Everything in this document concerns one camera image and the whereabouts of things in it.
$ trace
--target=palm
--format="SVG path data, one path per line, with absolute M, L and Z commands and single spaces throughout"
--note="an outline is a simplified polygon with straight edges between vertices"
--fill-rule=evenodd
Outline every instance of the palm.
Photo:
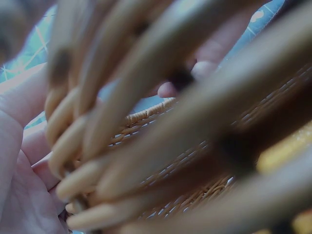
M 0 234 L 68 233 L 55 195 L 58 180 L 44 158 L 50 152 L 44 130 L 23 131 L 43 109 L 42 75 L 0 96 Z

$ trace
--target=woven rattan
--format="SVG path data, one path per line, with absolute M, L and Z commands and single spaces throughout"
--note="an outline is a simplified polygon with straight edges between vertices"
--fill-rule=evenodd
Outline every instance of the woven rattan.
M 311 124 L 312 1 L 285 1 L 266 29 L 211 77 L 194 82 L 187 67 L 223 23 L 264 3 L 58 0 L 46 136 L 70 229 L 312 232 L 311 213 L 303 213 L 312 207 L 310 138 L 277 170 L 261 167 L 273 147 Z M 19 40 L 3 62 L 17 54 L 29 28 L 17 32 L 7 33 Z M 176 98 L 128 115 L 165 79 Z M 99 100 L 112 81 L 112 93 Z

